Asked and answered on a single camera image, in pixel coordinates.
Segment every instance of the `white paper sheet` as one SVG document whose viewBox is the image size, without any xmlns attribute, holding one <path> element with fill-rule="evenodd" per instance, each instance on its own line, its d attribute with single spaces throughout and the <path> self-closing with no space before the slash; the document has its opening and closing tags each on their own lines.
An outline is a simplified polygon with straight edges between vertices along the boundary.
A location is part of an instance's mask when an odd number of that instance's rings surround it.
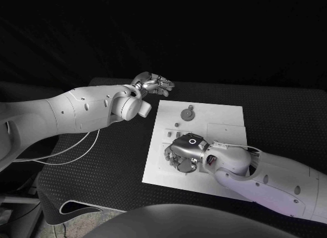
<svg viewBox="0 0 327 238">
<path fill-rule="evenodd" d="M 183 121 L 182 110 L 193 106 L 196 117 Z M 169 165 L 163 151 L 174 140 L 176 131 L 192 132 L 205 137 L 208 142 L 216 138 L 225 143 L 246 145 L 242 107 L 202 104 L 192 102 L 160 101 L 143 182 L 173 187 L 193 192 L 249 201 L 242 195 L 219 185 L 213 177 L 205 173 L 202 164 L 190 174 L 185 174 Z"/>
</svg>

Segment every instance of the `black textured mat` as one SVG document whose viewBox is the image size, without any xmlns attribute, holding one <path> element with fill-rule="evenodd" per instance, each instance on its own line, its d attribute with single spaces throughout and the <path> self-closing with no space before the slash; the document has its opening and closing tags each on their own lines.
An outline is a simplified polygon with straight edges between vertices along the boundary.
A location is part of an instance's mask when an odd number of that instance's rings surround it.
<svg viewBox="0 0 327 238">
<path fill-rule="evenodd" d="M 130 79 L 95 78 L 91 86 L 130 82 Z M 69 200 L 124 211 L 153 204 L 183 203 L 239 214 L 297 236 L 327 237 L 326 224 L 287 217 L 255 203 L 141 183 L 159 100 L 242 106 L 248 145 L 300 161 L 327 174 L 326 92 L 176 82 L 167 98 L 149 95 L 144 100 L 153 106 L 147 118 L 137 116 L 131 121 L 117 122 L 104 128 L 92 150 L 77 162 L 45 166 L 39 197 L 46 222 L 59 224 L 97 211 L 85 208 L 68 215 L 59 214 L 59 208 Z M 77 148 L 48 161 L 61 163 L 79 157 L 95 135 L 92 132 Z M 82 137 L 82 134 L 62 135 L 54 153 L 66 149 Z"/>
</svg>

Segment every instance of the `black background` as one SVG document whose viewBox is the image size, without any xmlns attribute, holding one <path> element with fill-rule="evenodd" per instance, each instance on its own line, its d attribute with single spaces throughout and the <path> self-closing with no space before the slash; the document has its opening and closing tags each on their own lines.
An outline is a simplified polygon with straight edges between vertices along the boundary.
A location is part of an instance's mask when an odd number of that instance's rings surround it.
<svg viewBox="0 0 327 238">
<path fill-rule="evenodd" d="M 0 81 L 94 77 L 327 90 L 327 1 L 0 1 Z"/>
</svg>

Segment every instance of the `white board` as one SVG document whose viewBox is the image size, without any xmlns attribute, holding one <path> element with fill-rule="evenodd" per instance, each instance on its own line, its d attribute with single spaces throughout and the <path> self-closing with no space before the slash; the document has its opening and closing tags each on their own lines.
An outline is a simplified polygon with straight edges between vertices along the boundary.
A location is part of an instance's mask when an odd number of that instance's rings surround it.
<svg viewBox="0 0 327 238">
<path fill-rule="evenodd" d="M 192 121 L 183 121 L 180 113 L 189 105 L 193 106 L 196 117 Z M 242 107 L 160 100 L 141 182 L 249 201 L 219 185 L 205 173 L 202 164 L 198 164 L 199 168 L 190 174 L 179 172 L 169 165 L 163 152 L 177 131 L 180 135 L 189 132 L 200 135 L 208 142 L 216 139 L 225 143 L 246 145 Z"/>
</svg>

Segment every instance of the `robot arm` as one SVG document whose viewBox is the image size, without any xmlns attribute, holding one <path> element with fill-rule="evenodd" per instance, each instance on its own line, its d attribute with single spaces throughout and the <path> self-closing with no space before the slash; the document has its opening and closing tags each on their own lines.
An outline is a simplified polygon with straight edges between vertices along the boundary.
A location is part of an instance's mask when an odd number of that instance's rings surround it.
<svg viewBox="0 0 327 238">
<path fill-rule="evenodd" d="M 147 117 L 151 105 L 143 96 L 167 96 L 173 87 L 166 78 L 144 72 L 131 85 L 82 87 L 49 99 L 0 103 L 0 171 L 43 138 L 95 131 L 137 114 Z"/>
<path fill-rule="evenodd" d="M 288 158 L 251 153 L 218 141 L 208 144 L 198 137 L 183 135 L 166 149 L 166 160 L 179 171 L 190 173 L 202 163 L 219 184 L 254 202 L 287 216 L 327 224 L 327 175 Z M 245 176 L 249 165 L 257 169 Z"/>
</svg>

